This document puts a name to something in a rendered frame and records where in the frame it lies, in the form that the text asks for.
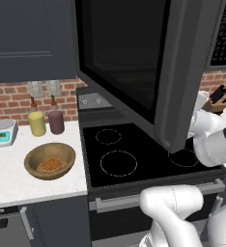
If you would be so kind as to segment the wooden knife block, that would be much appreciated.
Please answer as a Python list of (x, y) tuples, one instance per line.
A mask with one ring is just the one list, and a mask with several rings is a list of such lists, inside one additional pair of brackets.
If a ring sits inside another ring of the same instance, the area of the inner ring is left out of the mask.
[(205, 103), (203, 109), (207, 112), (221, 113), (226, 107), (226, 87), (220, 85)]

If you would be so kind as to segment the dark grey base cupboard door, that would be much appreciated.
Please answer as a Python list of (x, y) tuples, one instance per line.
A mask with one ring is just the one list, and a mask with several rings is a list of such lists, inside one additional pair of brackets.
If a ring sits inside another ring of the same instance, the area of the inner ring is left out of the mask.
[(31, 247), (92, 247), (86, 195), (22, 207), (33, 230)]

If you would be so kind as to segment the dark grey wall cupboard door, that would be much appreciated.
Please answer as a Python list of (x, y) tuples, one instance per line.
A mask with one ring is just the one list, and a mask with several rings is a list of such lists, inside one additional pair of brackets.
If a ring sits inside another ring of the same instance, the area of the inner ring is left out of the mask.
[(71, 0), (0, 0), (0, 83), (74, 77)]

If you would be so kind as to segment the yellow cylinder jar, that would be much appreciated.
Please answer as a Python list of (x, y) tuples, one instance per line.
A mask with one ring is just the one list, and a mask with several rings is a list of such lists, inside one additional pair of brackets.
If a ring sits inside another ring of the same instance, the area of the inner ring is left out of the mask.
[(34, 136), (43, 136), (46, 133), (44, 114), (42, 112), (30, 113), (28, 120)]

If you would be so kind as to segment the black electric range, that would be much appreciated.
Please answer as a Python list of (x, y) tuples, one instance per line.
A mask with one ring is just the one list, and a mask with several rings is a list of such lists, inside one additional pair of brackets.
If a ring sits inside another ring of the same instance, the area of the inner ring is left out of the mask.
[[(95, 198), (111, 199), (162, 185), (196, 185), (224, 180), (222, 165), (208, 168), (196, 157), (193, 141), (169, 153), (148, 134), (131, 123), (91, 88), (76, 92), (80, 140), (89, 203)], [(93, 247), (123, 247), (119, 241)]]

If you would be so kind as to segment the maroon cylinder jar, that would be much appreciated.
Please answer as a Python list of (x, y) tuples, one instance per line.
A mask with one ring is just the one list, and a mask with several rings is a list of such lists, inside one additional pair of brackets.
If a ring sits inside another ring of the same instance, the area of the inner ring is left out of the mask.
[(50, 131), (53, 134), (61, 134), (65, 130), (64, 117), (61, 111), (50, 111), (48, 113)]

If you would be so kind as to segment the black microwave door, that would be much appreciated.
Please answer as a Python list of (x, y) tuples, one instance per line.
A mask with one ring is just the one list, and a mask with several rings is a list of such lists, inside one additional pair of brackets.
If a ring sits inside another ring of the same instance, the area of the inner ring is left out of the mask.
[(181, 150), (226, 0), (74, 0), (76, 72), (170, 152)]

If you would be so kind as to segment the brown glass bottle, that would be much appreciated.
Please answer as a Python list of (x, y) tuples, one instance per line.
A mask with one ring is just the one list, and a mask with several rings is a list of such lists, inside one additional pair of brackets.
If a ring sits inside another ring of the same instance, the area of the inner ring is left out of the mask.
[(37, 112), (38, 111), (37, 103), (32, 96), (30, 96), (30, 98), (31, 98), (31, 105), (30, 105), (29, 113)]
[(50, 111), (53, 111), (53, 110), (58, 110), (58, 104), (55, 101), (54, 95), (51, 95)]

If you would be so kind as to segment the grey wall socket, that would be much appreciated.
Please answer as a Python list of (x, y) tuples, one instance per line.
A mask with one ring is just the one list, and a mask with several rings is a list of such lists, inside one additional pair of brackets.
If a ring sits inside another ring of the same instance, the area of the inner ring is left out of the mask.
[(44, 97), (42, 81), (31, 81), (28, 83), (30, 96), (33, 98)]
[(61, 86), (58, 80), (48, 80), (46, 82), (46, 89), (48, 96), (60, 96), (61, 93)]

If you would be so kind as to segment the wooden bowl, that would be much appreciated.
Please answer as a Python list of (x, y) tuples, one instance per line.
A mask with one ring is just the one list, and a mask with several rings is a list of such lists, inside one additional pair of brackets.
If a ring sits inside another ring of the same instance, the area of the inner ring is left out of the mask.
[[(39, 165), (49, 157), (61, 159), (62, 166), (56, 172), (44, 173), (39, 169)], [(24, 167), (35, 178), (53, 180), (65, 175), (74, 164), (75, 158), (76, 154), (71, 146), (63, 143), (48, 143), (31, 150), (24, 159)]]

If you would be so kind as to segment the grey kitchen scale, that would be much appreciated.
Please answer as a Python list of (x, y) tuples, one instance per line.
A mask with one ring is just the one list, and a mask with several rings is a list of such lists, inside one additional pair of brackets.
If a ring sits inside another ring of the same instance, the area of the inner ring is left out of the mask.
[(16, 120), (0, 120), (0, 148), (11, 146), (18, 132)]

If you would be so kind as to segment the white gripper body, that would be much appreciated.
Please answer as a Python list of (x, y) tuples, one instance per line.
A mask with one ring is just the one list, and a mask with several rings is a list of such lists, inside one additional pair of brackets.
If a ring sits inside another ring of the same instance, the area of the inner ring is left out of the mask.
[(210, 99), (210, 93), (207, 91), (199, 91), (195, 103), (195, 110), (199, 111), (205, 103)]

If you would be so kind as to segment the round brown waffle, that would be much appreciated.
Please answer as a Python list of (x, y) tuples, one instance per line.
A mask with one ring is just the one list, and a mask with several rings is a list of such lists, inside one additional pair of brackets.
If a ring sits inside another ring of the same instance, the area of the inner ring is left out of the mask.
[(49, 157), (40, 165), (39, 169), (44, 173), (52, 173), (58, 171), (62, 166), (62, 160), (57, 157)]

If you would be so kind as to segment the black oven door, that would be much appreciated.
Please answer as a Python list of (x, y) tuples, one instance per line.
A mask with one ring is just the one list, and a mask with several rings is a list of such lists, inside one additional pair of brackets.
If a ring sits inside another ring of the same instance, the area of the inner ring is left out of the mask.
[[(203, 207), (187, 217), (198, 233), (205, 228), (217, 194), (203, 195)], [(139, 206), (102, 213), (89, 209), (89, 219), (94, 246), (113, 241), (119, 241), (123, 247), (137, 245), (152, 223), (152, 219), (145, 215)]]

